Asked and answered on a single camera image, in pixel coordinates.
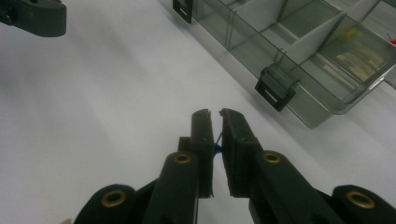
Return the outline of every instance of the brass screw insert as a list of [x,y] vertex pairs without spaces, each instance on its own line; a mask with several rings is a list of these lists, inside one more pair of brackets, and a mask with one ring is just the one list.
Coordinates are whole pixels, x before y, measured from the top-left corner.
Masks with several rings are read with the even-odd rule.
[[188,154],[178,154],[175,156],[175,162],[184,164],[184,163],[189,163],[192,161],[192,157]]
[[373,199],[356,190],[351,190],[346,194],[347,199],[361,208],[371,209],[375,207]]
[[126,199],[126,193],[122,189],[114,189],[102,197],[102,206],[116,207]]
[[271,163],[278,163],[278,162],[282,161],[282,159],[280,158],[279,155],[272,153],[272,152],[264,153],[264,159]]

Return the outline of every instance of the white surface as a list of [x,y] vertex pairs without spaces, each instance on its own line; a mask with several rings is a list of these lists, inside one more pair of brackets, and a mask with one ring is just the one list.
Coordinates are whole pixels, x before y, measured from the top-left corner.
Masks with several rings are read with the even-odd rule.
[[[210,109],[217,136],[223,107],[315,188],[355,184],[396,206],[396,94],[386,84],[309,130],[265,103],[255,77],[171,0],[64,4],[59,38],[0,24],[0,223],[61,223],[102,187],[143,187],[190,135],[191,114]],[[248,200],[228,196],[219,156],[214,177],[198,222],[252,223]]]

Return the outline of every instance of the black mounting bracket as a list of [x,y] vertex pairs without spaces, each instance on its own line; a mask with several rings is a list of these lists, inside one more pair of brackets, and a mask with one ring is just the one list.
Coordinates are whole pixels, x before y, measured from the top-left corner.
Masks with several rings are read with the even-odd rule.
[[66,6],[59,0],[1,0],[0,22],[34,35],[66,33]]

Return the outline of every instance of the plastic organizer box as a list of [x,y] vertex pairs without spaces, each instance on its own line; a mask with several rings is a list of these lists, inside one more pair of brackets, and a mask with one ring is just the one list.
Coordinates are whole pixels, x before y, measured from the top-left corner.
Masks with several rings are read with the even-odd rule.
[[396,0],[175,0],[257,79],[278,111],[315,128],[386,76],[396,83]]

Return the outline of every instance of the black clip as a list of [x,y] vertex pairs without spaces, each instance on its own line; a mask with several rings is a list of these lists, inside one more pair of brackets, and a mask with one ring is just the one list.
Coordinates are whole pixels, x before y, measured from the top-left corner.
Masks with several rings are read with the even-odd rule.
[[173,9],[186,22],[191,23],[192,20],[193,0],[173,0]]
[[284,69],[272,64],[262,70],[262,76],[256,84],[256,91],[264,97],[278,112],[282,111],[295,95],[294,88],[298,80]]

